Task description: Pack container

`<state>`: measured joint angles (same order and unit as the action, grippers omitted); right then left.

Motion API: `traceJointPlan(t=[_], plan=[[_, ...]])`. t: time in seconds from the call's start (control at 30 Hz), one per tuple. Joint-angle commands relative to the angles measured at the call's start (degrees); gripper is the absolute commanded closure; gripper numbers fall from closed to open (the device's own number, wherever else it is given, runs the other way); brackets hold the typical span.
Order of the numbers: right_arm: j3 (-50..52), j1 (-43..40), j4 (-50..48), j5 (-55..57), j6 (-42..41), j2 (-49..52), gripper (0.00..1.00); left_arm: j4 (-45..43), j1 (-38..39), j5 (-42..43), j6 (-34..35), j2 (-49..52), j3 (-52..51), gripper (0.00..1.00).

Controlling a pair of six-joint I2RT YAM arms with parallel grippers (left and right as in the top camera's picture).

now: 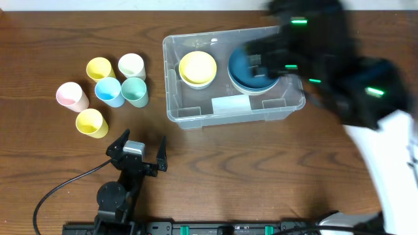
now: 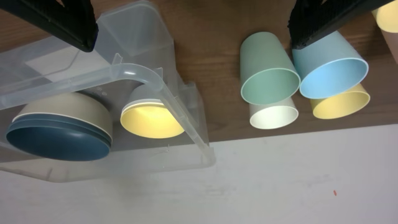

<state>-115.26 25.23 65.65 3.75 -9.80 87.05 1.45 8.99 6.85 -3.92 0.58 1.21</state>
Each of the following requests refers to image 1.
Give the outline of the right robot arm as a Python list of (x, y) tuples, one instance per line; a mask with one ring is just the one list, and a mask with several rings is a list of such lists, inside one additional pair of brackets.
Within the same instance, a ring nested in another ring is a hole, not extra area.
[(357, 52), (339, 1), (271, 1), (275, 35), (245, 44), (255, 72), (297, 74), (313, 85), (310, 100), (338, 117), (360, 152), (381, 211), (372, 217), (334, 213), (286, 234), (416, 234), (416, 105), (397, 67)]

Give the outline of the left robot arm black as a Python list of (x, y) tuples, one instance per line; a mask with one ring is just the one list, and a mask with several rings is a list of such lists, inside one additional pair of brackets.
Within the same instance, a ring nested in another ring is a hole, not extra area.
[(134, 221), (137, 199), (146, 176), (156, 177), (159, 171), (168, 168), (164, 136), (157, 152), (155, 163), (146, 163), (145, 144), (129, 139), (130, 130), (126, 130), (117, 140), (108, 146), (106, 155), (110, 163), (120, 171), (117, 181), (110, 181), (97, 192), (99, 205), (95, 220), (95, 235), (134, 235), (145, 234), (146, 225)]

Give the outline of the grey small bowl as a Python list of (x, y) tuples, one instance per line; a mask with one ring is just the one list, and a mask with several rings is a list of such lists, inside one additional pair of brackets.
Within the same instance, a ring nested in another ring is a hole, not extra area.
[(183, 74), (180, 74), (180, 78), (186, 85), (188, 85), (192, 89), (205, 89), (213, 82), (213, 80), (210, 80), (202, 84), (193, 84), (189, 80), (187, 80)]

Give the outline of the yellow small bowl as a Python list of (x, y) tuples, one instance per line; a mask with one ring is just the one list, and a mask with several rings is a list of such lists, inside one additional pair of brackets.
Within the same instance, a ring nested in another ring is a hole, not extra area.
[(206, 52), (189, 52), (180, 60), (180, 71), (215, 71), (217, 73), (216, 60)]

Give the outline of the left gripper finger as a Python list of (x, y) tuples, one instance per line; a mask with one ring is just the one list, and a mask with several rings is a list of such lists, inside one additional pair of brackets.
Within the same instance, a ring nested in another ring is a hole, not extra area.
[(126, 129), (118, 139), (108, 146), (106, 155), (111, 159), (119, 159), (123, 155), (123, 147), (129, 139), (129, 134), (130, 130)]
[(159, 171), (166, 172), (168, 168), (167, 153), (166, 153), (167, 137), (164, 136), (157, 152), (157, 167)]

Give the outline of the white small bowl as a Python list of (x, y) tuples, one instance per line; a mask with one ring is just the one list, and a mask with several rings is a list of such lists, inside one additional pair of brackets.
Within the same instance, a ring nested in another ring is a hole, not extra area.
[(193, 89), (204, 89), (208, 87), (216, 77), (212, 70), (181, 70), (180, 78)]

